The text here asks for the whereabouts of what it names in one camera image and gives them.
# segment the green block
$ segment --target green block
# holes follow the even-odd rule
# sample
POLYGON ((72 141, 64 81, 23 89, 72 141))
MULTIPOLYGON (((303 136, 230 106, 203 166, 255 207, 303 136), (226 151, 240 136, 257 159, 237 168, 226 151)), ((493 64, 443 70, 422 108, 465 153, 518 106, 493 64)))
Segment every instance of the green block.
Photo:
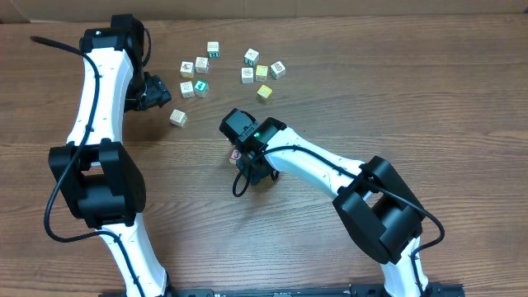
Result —
POLYGON ((198 79, 195 84, 195 89, 197 91, 203 92, 207 88, 207 82, 198 79))

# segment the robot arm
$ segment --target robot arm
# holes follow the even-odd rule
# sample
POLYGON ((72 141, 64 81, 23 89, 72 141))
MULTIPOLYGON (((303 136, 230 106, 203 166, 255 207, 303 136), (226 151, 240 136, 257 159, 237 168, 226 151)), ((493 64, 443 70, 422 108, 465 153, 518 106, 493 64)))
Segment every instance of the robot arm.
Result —
MULTIPOLYGON (((381 264, 385 291, 393 297, 421 295, 410 254, 419 245, 424 216, 389 196, 382 196, 371 209, 365 201, 376 190, 341 174, 312 154, 291 146, 308 149, 357 176, 357 179, 375 182, 421 207, 387 161, 374 157, 370 162, 363 163, 337 156, 302 139, 276 119, 268 118, 260 124, 248 113, 237 109, 223 119, 219 128, 242 154, 237 166, 251 184, 256 185, 262 178, 278 171, 288 172, 316 186, 333 199, 333 205, 352 240, 381 264), (252 162, 254 158, 258 160, 257 156, 261 154, 264 158, 252 162)), ((419 283, 426 290, 428 280, 423 275, 419 258, 415 262, 419 283)))
POLYGON ((125 279, 125 295, 129 297, 141 296, 139 287, 144 296, 164 296, 168 286, 167 273, 154 254, 141 214, 146 201, 144 179, 122 144, 126 111, 161 107, 171 100, 162 81, 144 72, 143 47, 143 24, 132 15, 113 16, 109 28, 86 30, 80 48, 97 66, 100 83, 92 130, 86 145, 80 148, 96 81, 91 64, 84 59, 77 119, 67 145, 49 151, 49 166, 58 181, 73 152, 82 150, 78 165, 68 171, 60 190, 73 216, 84 219, 88 228, 120 238, 138 284, 118 243, 100 235, 125 279), (104 173, 83 174, 96 166, 101 166, 104 173))

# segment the toy block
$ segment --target toy block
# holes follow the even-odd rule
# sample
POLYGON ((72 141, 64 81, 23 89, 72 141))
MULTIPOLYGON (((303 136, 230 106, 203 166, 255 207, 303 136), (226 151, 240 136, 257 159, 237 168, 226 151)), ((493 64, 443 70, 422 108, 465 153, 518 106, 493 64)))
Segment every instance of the toy block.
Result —
POLYGON ((209 59, 196 58, 195 68, 197 73, 209 73, 209 59))
POLYGON ((268 86, 262 85, 261 88, 258 89, 257 95, 262 101, 268 102, 272 92, 273 90, 271 90, 268 86))
POLYGON ((278 61, 277 63, 273 64, 271 66, 271 75, 273 75, 273 78, 279 79, 283 77, 286 74, 286 67, 278 61))
POLYGON ((174 110, 171 114, 171 123, 176 126, 183 127, 187 121, 187 115, 183 111, 174 110))
POLYGON ((242 157, 242 154, 237 150, 237 148, 233 148, 231 150, 231 154, 229 155, 229 161, 232 164, 236 164, 237 161, 242 157))
POLYGON ((247 53, 244 55, 244 63, 251 67, 255 67, 255 65, 258 62, 258 58, 259 58, 259 55, 256 50, 248 49, 247 53))
POLYGON ((195 65, 192 62, 181 62, 180 73, 184 78, 195 77, 195 65))
POLYGON ((242 83, 253 83, 253 68, 242 68, 242 83))
POLYGON ((209 94, 209 84, 206 81, 198 79, 195 84, 196 95, 205 98, 209 94))
POLYGON ((195 92, 192 89, 192 82, 182 82, 180 83, 181 95, 184 98, 191 98, 195 95, 195 92))
POLYGON ((267 66, 257 66, 257 71, 255 72, 255 80, 258 82, 267 82, 267 66))
POLYGON ((207 43, 207 54, 209 58, 220 58, 220 44, 218 41, 209 41, 207 43))

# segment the yellow block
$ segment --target yellow block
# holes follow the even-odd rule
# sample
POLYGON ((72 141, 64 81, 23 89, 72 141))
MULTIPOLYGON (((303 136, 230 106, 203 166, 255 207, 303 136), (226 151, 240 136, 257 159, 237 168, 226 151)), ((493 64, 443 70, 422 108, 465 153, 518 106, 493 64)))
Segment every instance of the yellow block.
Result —
POLYGON ((269 87, 262 85, 261 88, 258 89, 258 96, 260 96, 263 99, 267 99, 273 90, 271 90, 269 87))
POLYGON ((255 74, 260 76, 267 76, 267 66, 258 65, 255 74))

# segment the black cable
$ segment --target black cable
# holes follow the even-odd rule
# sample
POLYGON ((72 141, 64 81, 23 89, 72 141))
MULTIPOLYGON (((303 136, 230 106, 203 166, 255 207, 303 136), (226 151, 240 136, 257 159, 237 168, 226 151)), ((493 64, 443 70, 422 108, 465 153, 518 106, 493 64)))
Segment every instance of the black cable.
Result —
POLYGON ((93 118, 96 114, 97 101, 99 100, 99 84, 100 84, 99 78, 100 76, 99 76, 99 71, 97 70, 97 66, 95 65, 95 63, 93 63, 92 59, 90 59, 90 57, 88 57, 82 51, 70 45, 65 45, 58 41, 49 40, 47 38, 43 38, 39 36, 32 36, 31 40, 33 40, 36 43, 42 44, 42 45, 48 45, 48 46, 51 46, 57 49, 66 50, 70 53, 74 53, 74 54, 78 54, 82 56, 92 66, 93 72, 94 72, 94 78, 96 79, 96 86, 95 86, 95 92, 93 95, 92 109, 90 110, 90 116, 88 117, 88 123, 86 124, 86 130, 84 132, 84 136, 82 137, 81 143, 78 145, 77 150, 73 154, 69 163, 66 165, 66 168, 64 169, 63 173, 60 175, 60 178, 58 179, 57 184, 55 185, 55 188, 53 189, 53 191, 51 192, 51 195, 49 196, 48 204, 46 206, 46 211, 44 212, 44 229, 46 230, 46 233, 48 234, 48 236, 50 236, 53 240, 58 241, 60 243, 71 243, 71 242, 75 242, 78 240, 82 240, 82 239, 86 239, 86 238, 90 238, 94 236, 99 236, 99 235, 107 235, 107 236, 112 237, 114 239, 114 242, 117 243, 117 245, 119 245, 119 248, 121 252, 123 253, 123 258, 125 259, 126 266, 129 268, 130 275, 132 276, 132 279, 134 280, 134 284, 138 286, 139 294, 142 297, 144 297, 145 294, 143 292, 143 288, 141 287, 141 284, 138 282, 138 277, 134 273, 134 268, 132 267, 132 264, 130 263, 130 259, 125 250, 125 246, 121 242, 119 236, 115 235, 114 233, 110 231, 96 231, 96 232, 90 232, 90 233, 74 236, 71 238, 62 238, 59 235, 53 233, 53 231, 51 230, 51 227, 50 227, 51 208, 53 207, 55 198, 57 198, 57 194, 59 194, 60 186, 63 184, 64 178, 66 174, 69 172, 69 170, 72 168, 73 164, 79 160, 83 147, 88 141, 88 136, 90 135, 90 132, 92 132, 93 118))
MULTIPOLYGON (((331 167, 332 169, 340 172, 341 174, 344 174, 344 175, 346 175, 348 177, 353 178, 355 181, 357 181, 359 183, 362 183, 362 184, 364 184, 366 186, 369 186, 370 189, 372 189, 374 191, 381 192, 381 193, 383 193, 383 194, 385 194, 387 196, 390 196, 390 197, 392 197, 392 198, 394 198, 396 200, 399 200, 400 202, 405 203, 406 205, 408 205, 411 208, 415 209, 415 211, 417 211, 418 213, 420 213, 420 214, 426 216, 427 218, 429 218, 436 225, 436 227, 438 227, 438 230, 440 231, 440 235, 438 236, 438 238, 436 238, 433 241, 430 241, 429 243, 425 243, 425 244, 413 249, 412 252, 411 252, 411 255, 410 255, 410 257, 412 259, 411 263, 412 263, 412 269, 414 270, 414 277, 415 277, 415 279, 417 281, 418 289, 420 290, 420 296, 424 296, 424 292, 423 292, 423 289, 422 289, 422 283, 420 282, 420 278, 419 278, 419 275, 418 275, 418 269, 417 269, 417 266, 416 266, 416 260, 417 260, 416 259, 416 254, 419 253, 420 251, 423 251, 426 248, 430 248, 432 246, 437 245, 438 243, 440 243, 444 239, 444 237, 446 235, 446 231, 444 230, 444 226, 442 226, 440 220, 438 220, 434 215, 432 215, 427 210, 424 210, 422 207, 418 207, 417 205, 414 205, 412 202, 402 198, 401 196, 398 196, 398 195, 394 194, 391 191, 385 190, 383 187, 378 186, 378 185, 374 184, 371 181, 368 181, 366 179, 358 178, 357 175, 355 175, 353 173, 350 173, 347 170, 343 169, 342 167, 339 167, 338 165, 328 161, 325 157, 319 155, 318 153, 315 153, 314 151, 311 151, 311 150, 309 150, 307 148, 303 148, 303 147, 300 147, 300 146, 297 146, 297 145, 285 145, 285 146, 280 146, 280 147, 277 147, 277 148, 270 148, 267 151, 265 151, 265 152, 259 154, 258 156, 256 156, 254 159, 252 159, 251 162, 247 166, 249 166, 249 168, 251 169, 252 165, 254 165, 256 162, 258 162, 260 159, 264 158, 264 156, 266 156, 267 154, 278 152, 278 151, 281 151, 281 150, 288 150, 288 149, 293 149, 294 151, 305 152, 305 153, 311 155, 312 157, 315 157, 319 161, 327 164, 329 167, 331 167)), ((237 183, 238 183, 238 180, 240 179, 240 177, 243 174, 244 168, 245 167, 243 167, 242 170, 238 173, 238 175, 235 178, 234 183, 233 183, 233 195, 235 197, 242 196, 244 194, 244 192, 248 189, 249 178, 246 179, 246 186, 243 188, 243 190, 240 193, 238 193, 238 194, 236 192, 237 183)))
POLYGON ((150 60, 150 45, 151 45, 151 42, 150 42, 150 32, 149 32, 149 29, 143 27, 143 30, 145 30, 145 33, 147 33, 147 37, 148 37, 148 52, 147 52, 147 55, 145 56, 145 60, 143 60, 143 67, 147 66, 147 63, 149 62, 150 60))

